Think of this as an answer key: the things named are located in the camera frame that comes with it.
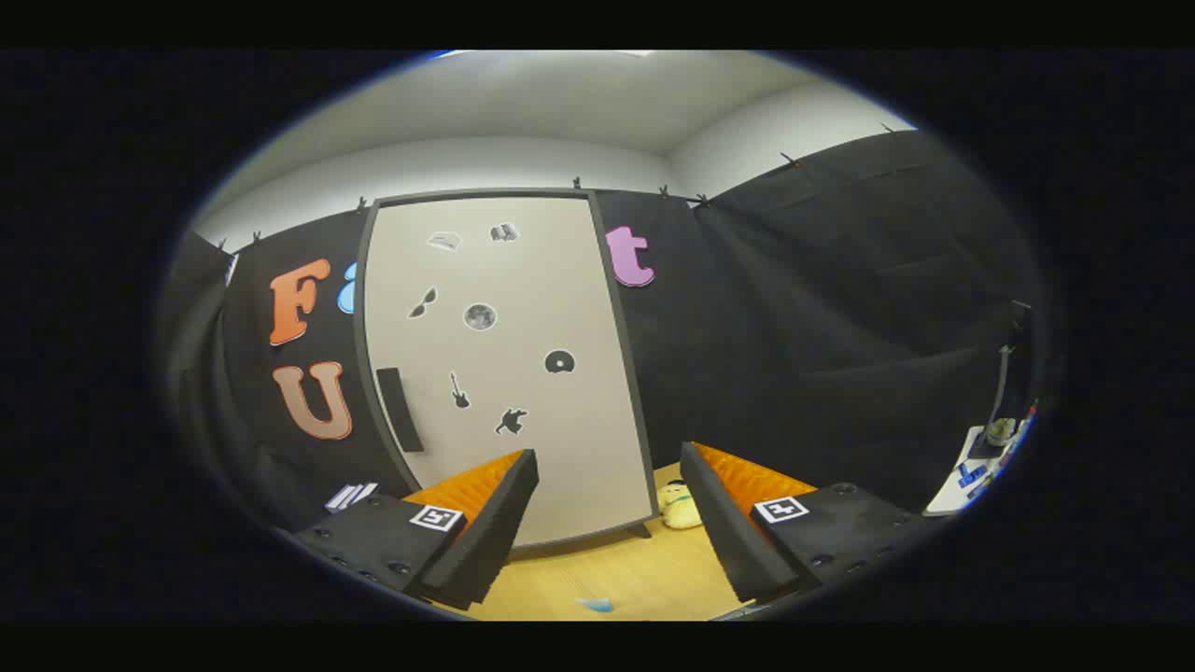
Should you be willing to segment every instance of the letter cutout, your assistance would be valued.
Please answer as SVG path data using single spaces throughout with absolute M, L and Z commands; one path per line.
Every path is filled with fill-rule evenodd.
M 336 298 L 336 305 L 341 306 L 341 312 L 353 314 L 353 292 L 357 283 L 357 262 L 353 262 L 353 265 L 344 271 L 344 279 L 349 283 L 341 289 L 341 294 Z
M 307 323 L 299 319 L 296 308 L 306 314 L 315 307 L 315 282 L 310 279 L 324 280 L 331 271 L 332 264 L 327 259 L 319 259 L 283 273 L 270 282 L 270 289 L 274 291 L 271 346 L 289 343 L 307 332 Z
M 636 238 L 631 233 L 631 227 L 621 226 L 606 234 L 606 244 L 609 245 L 611 263 L 614 265 L 614 277 L 627 287 L 643 287 L 656 277 L 656 271 L 650 268 L 641 268 L 636 250 L 646 250 L 648 240 Z
M 290 411 L 290 419 L 300 429 L 317 439 L 338 441 L 353 432 L 353 417 L 349 415 L 349 407 L 344 403 L 344 393 L 341 391 L 341 374 L 344 368 L 335 361 L 324 361 L 311 367 L 311 377 L 319 380 L 319 389 L 324 392 L 324 401 L 331 410 L 332 417 L 329 421 L 318 420 L 307 405 L 307 397 L 302 392 L 302 369 L 298 366 L 283 366 L 274 369 L 274 381 L 282 390 L 282 401 Z

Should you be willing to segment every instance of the yellow plush toy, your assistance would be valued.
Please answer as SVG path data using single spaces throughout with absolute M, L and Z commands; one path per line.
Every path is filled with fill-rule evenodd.
M 697 503 L 693 495 L 688 493 L 688 485 L 684 481 L 669 481 L 667 485 L 656 491 L 660 502 L 660 513 L 664 518 L 664 525 L 673 530 L 687 530 L 701 524 L 701 517 L 697 513 Z

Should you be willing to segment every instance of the black fabric backdrop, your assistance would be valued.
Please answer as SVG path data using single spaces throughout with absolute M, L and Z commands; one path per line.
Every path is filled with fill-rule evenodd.
M 208 243 L 194 231 L 188 231 L 183 236 L 155 306 L 158 343 L 154 355 L 160 362 L 159 366 L 164 366 L 166 361 L 166 353 L 163 349 L 178 338 L 179 328 L 200 303 L 200 295 L 207 292 L 213 282 L 223 277 L 231 262 L 232 255 Z
M 626 191 L 598 200 L 607 231 L 629 226 L 648 239 L 639 263 L 656 271 L 645 287 L 619 289 L 656 468 L 695 440 L 920 511 L 967 428 L 987 420 L 1011 300 L 1040 307 L 1032 253 L 1010 213 L 919 132 L 805 157 L 707 207 Z M 351 316 L 336 307 L 364 218 L 344 213 L 253 244 L 228 289 L 237 404 L 259 450 L 289 465 L 292 501 L 308 502 L 294 520 L 313 521 L 349 482 L 406 493 L 366 416 Z M 320 257 L 332 271 L 305 317 L 308 332 L 271 348 L 270 280 Z M 343 441 L 301 432 L 270 378 L 277 366 L 306 372 L 325 360 L 344 366 L 354 428 Z M 304 386 L 326 417 L 310 374 Z M 294 494 L 300 476 L 306 495 Z
M 235 409 L 252 433 L 259 454 L 246 458 L 265 499 L 284 512 L 280 521 L 292 530 L 326 515 L 323 505 L 345 484 L 378 483 L 378 493 L 410 494 L 394 463 L 386 454 L 378 427 L 369 415 L 354 346 L 353 316 L 337 306 L 348 283 L 344 273 L 356 262 L 366 213 L 348 212 L 262 238 L 238 252 L 223 312 L 225 365 Z M 274 293 L 270 281 L 317 259 L 327 259 L 331 271 L 315 281 L 315 306 L 301 316 L 307 332 L 289 343 L 270 346 Z M 315 439 L 295 424 L 271 373 L 280 366 L 298 366 L 307 403 L 315 417 L 330 415 L 311 366 L 336 361 L 353 419 L 351 433 L 338 441 Z

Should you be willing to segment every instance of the orange letter f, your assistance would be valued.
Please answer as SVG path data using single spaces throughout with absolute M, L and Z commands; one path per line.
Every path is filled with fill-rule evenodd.
M 295 308 L 307 314 L 315 307 L 315 283 L 308 279 L 324 280 L 331 271 L 332 267 L 327 259 L 319 259 L 290 273 L 283 273 L 270 282 L 270 289 L 274 289 L 271 346 L 288 343 L 307 332 L 307 323 L 299 319 Z

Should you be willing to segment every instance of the white ceiling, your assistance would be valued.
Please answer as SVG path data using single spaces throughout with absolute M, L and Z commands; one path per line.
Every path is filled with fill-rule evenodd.
M 816 79 L 752 51 L 462 53 L 315 111 L 246 161 L 203 209 L 315 161 L 421 140 L 552 138 L 663 157 L 734 109 Z

